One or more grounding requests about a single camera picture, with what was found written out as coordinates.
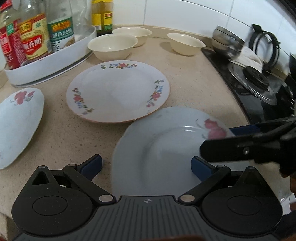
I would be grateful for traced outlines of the green yellow sesame oil bottle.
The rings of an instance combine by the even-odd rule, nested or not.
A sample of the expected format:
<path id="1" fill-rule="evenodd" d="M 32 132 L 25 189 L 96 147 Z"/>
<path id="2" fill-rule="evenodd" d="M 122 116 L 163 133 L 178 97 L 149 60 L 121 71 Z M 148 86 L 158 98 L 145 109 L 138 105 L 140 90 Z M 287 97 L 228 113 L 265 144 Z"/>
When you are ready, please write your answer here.
<path id="1" fill-rule="evenodd" d="M 92 25 L 97 36 L 110 34 L 113 30 L 113 0 L 93 0 L 91 3 Z"/>

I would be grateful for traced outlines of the cream bowl front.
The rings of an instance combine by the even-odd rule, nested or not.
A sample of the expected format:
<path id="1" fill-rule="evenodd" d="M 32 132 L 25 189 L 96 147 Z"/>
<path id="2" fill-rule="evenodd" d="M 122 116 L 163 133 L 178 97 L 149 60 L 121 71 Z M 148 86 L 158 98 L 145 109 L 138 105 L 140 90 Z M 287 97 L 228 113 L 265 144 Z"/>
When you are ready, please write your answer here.
<path id="1" fill-rule="evenodd" d="M 108 62 L 126 59 L 137 43 L 132 35 L 108 34 L 92 39 L 87 47 L 99 60 Z"/>

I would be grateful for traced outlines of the white two-tier turntable rack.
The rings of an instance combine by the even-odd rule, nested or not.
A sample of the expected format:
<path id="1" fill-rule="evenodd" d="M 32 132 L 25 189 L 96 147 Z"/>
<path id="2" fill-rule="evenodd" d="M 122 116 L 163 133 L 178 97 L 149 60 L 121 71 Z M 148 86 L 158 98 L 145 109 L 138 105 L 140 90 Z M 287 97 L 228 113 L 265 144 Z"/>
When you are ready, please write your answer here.
<path id="1" fill-rule="evenodd" d="M 37 85 L 84 62 L 92 54 L 87 45 L 96 38 L 96 29 L 93 26 L 84 25 L 82 34 L 74 37 L 77 40 L 74 44 L 33 63 L 11 70 L 5 66 L 4 72 L 9 83 L 19 88 Z"/>

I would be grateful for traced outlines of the cream bowl back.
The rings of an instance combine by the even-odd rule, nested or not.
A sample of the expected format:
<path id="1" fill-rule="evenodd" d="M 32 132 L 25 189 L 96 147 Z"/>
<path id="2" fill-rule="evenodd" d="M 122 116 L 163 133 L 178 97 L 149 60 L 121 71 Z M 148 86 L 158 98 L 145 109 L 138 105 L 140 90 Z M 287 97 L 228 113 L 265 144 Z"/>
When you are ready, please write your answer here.
<path id="1" fill-rule="evenodd" d="M 135 47 L 140 47 L 144 45 L 148 39 L 152 35 L 152 31 L 146 28 L 140 28 L 140 27 L 121 27 L 114 29 L 112 31 L 113 34 L 125 34 L 125 35 L 131 35 L 137 38 L 138 43 L 135 45 Z"/>

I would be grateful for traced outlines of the red label soy sauce bottle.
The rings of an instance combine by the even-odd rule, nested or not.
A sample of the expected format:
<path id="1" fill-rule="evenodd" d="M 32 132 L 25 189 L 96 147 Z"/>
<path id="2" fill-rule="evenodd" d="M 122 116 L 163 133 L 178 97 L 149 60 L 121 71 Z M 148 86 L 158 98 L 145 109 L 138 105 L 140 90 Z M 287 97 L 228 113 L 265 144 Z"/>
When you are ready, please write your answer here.
<path id="1" fill-rule="evenodd" d="M 27 58 L 21 42 L 18 23 L 20 13 L 13 8 L 12 1 L 1 5 L 1 49 L 7 68 L 16 69 L 26 64 Z"/>

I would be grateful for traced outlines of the cream bowl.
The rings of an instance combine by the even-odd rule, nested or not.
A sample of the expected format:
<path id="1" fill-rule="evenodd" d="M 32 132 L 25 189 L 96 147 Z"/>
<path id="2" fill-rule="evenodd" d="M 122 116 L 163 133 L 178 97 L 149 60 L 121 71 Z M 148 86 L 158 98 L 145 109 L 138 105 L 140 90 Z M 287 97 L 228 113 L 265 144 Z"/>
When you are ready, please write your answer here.
<path id="1" fill-rule="evenodd" d="M 168 33 L 167 37 L 170 39 L 171 48 L 184 56 L 194 56 L 206 47 L 204 42 L 189 35 Z"/>
<path id="2" fill-rule="evenodd" d="M 135 45 L 135 47 L 140 47 L 144 45 L 148 39 L 152 35 L 152 31 L 146 28 L 140 28 L 140 27 L 121 27 L 114 29 L 112 31 L 113 34 L 125 34 L 125 35 L 131 35 L 137 38 L 138 43 Z"/>
<path id="3" fill-rule="evenodd" d="M 126 59 L 137 43 L 132 35 L 108 34 L 92 39 L 87 47 L 99 60 L 108 62 Z"/>

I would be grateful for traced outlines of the yellow label vinegar bottle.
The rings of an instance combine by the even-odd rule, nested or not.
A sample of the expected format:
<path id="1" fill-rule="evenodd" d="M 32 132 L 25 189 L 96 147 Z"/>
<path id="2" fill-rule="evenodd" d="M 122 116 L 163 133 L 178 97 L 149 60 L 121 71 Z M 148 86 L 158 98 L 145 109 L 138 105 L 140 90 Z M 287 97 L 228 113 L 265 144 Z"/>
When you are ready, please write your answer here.
<path id="1" fill-rule="evenodd" d="M 29 63 L 51 54 L 52 46 L 45 6 L 42 1 L 20 1 L 20 22 L 18 28 Z"/>

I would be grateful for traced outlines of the green label fish sauce bottle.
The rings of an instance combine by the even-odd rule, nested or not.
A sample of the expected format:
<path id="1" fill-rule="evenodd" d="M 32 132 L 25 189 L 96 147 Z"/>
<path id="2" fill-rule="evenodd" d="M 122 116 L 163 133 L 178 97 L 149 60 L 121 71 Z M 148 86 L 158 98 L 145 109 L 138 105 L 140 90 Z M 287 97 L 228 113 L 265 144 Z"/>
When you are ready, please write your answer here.
<path id="1" fill-rule="evenodd" d="M 75 43 L 70 1 L 46 1 L 47 26 L 53 52 Z"/>

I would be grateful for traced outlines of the white plate single red flower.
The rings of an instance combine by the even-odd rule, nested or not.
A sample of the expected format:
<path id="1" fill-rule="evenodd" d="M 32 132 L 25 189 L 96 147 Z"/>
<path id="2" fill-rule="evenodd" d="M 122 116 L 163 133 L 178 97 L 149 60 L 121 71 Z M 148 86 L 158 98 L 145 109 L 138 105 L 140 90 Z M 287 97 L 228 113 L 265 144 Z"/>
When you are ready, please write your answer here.
<path id="1" fill-rule="evenodd" d="M 25 150 L 41 121 L 45 98 L 37 88 L 19 90 L 1 102 L 1 169 Z"/>

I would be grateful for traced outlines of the stacked steel bowls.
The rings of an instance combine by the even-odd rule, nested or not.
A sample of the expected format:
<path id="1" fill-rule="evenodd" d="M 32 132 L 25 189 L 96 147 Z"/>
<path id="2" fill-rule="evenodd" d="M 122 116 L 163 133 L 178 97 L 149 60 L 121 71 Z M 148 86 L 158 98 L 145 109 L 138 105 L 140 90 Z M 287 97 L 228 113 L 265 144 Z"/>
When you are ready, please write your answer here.
<path id="1" fill-rule="evenodd" d="M 221 26 L 214 30 L 211 42 L 216 53 L 229 59 L 236 58 L 245 44 L 240 37 Z"/>

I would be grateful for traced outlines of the clear plastic bag in rack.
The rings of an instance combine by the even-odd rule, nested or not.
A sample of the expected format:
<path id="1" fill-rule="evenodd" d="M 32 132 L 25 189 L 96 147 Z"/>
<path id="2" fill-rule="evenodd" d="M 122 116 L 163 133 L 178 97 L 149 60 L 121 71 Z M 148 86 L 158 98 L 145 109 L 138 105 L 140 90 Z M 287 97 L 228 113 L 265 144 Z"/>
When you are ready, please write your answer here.
<path id="1" fill-rule="evenodd" d="M 71 0 L 75 41 L 82 39 L 85 29 L 91 25 L 91 0 Z"/>

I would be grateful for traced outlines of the white cloth on stove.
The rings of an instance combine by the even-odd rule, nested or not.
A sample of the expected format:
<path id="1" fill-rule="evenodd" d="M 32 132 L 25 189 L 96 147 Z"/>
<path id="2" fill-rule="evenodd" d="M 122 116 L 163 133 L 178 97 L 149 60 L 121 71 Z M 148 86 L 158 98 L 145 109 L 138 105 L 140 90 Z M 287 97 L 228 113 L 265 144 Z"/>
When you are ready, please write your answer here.
<path id="1" fill-rule="evenodd" d="M 263 63 L 259 59 L 259 57 L 247 46 L 244 46 L 240 52 L 240 54 L 231 60 L 231 63 L 239 65 L 241 67 L 253 67 L 260 73 L 263 70 Z"/>

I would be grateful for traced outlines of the white plate floral rim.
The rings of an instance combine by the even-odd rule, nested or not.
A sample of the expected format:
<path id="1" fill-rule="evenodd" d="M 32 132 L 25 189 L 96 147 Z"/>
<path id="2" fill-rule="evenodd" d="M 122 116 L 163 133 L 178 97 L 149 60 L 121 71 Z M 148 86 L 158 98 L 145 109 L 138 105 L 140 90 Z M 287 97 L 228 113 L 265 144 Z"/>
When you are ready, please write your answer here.
<path id="1" fill-rule="evenodd" d="M 79 117 L 96 123 L 126 123 L 158 110 L 170 84 L 157 68 L 128 60 L 104 62 L 78 74 L 66 102 Z"/>

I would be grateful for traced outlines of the black gas stove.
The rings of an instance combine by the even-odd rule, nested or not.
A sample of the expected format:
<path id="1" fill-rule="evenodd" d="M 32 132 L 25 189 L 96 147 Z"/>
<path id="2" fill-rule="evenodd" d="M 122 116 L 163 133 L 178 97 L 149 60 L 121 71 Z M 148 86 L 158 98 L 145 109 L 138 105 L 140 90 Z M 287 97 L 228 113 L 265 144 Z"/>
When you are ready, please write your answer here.
<path id="1" fill-rule="evenodd" d="M 245 78 L 243 67 L 213 50 L 202 53 L 227 84 L 251 124 L 295 115 L 295 91 L 291 85 L 271 75 L 267 78 L 267 89 L 260 88 Z"/>

